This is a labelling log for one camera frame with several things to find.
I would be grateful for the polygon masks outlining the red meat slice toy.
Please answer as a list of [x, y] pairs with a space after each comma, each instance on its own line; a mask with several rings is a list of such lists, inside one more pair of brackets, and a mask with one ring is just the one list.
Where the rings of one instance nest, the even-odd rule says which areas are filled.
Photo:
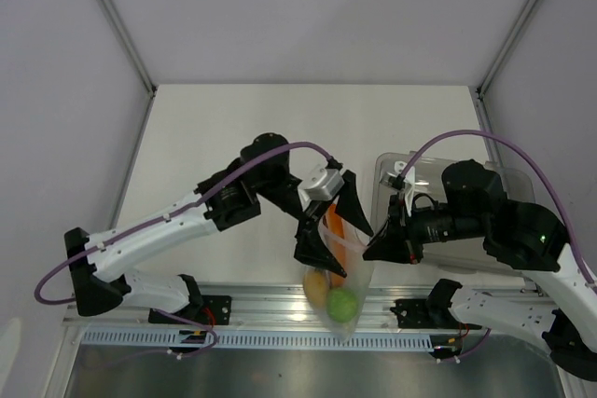
[[331, 237], [327, 237], [330, 251], [334, 254], [341, 266], [345, 268], [346, 265], [346, 249], [340, 243], [344, 239], [342, 219], [336, 213], [336, 205], [332, 204], [326, 212], [326, 228], [331, 233]]

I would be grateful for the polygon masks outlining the yellow lemon toy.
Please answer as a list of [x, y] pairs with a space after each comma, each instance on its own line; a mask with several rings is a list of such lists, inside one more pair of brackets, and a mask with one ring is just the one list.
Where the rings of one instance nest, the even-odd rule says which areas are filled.
[[316, 309], [326, 305], [329, 285], [327, 276], [320, 270], [308, 270], [303, 276], [303, 291], [308, 302]]

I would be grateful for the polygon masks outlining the clear pink zip bag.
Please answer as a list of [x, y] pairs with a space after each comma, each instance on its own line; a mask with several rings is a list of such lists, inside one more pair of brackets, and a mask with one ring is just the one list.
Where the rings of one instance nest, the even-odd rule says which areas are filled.
[[319, 323], [344, 344], [355, 332], [374, 271], [373, 264], [363, 259], [368, 238], [341, 218], [335, 205], [326, 211], [318, 232], [345, 275], [306, 268], [303, 292]]

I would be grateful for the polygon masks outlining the green round fruit toy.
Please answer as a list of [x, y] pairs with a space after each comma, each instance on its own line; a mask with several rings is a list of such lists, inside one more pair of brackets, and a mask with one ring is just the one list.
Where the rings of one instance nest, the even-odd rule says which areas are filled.
[[357, 314], [358, 298], [346, 288], [335, 288], [328, 292], [326, 298], [327, 316], [336, 323], [348, 323]]

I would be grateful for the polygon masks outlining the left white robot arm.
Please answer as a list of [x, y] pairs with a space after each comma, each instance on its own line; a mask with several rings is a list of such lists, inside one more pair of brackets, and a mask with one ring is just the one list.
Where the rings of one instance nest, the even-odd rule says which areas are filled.
[[78, 314], [94, 317], [128, 305], [149, 309], [151, 321], [157, 320], [157, 311], [164, 311], [181, 323], [195, 322], [204, 302], [193, 277], [160, 277], [136, 266], [175, 245], [260, 216], [262, 199], [297, 220], [296, 260], [344, 276], [345, 269], [320, 237], [319, 223], [334, 206], [340, 218], [373, 234], [355, 174], [326, 155], [325, 164], [299, 179], [290, 171], [290, 152], [300, 147], [280, 134], [261, 134], [225, 170], [141, 223], [95, 234], [79, 227], [68, 231], [64, 241], [74, 261], [69, 270]]

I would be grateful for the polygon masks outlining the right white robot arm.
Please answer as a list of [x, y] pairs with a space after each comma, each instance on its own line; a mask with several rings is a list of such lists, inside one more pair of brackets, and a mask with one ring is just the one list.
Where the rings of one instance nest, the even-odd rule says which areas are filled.
[[364, 259], [414, 264], [426, 244], [480, 238], [487, 255], [535, 282], [554, 303], [525, 307], [441, 279], [425, 300], [432, 324], [497, 330], [544, 351], [575, 377], [596, 379], [596, 294], [581, 274], [585, 265], [574, 257], [571, 235], [554, 213], [510, 199], [500, 175], [474, 160], [443, 170], [446, 199], [428, 207], [416, 207], [415, 174], [405, 163], [383, 174], [381, 182], [395, 194]]

